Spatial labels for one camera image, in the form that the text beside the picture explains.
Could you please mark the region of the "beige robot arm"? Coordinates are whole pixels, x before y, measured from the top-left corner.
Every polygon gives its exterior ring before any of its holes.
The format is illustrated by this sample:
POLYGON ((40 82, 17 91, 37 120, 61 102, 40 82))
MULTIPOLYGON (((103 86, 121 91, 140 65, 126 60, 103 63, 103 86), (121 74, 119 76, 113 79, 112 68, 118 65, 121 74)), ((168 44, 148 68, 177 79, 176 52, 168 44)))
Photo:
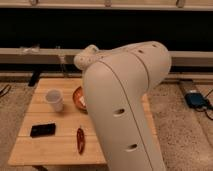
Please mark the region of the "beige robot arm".
POLYGON ((167 48, 157 41, 105 51, 90 45, 74 64, 82 71, 86 109, 109 170, 166 171, 141 98, 168 75, 167 48))

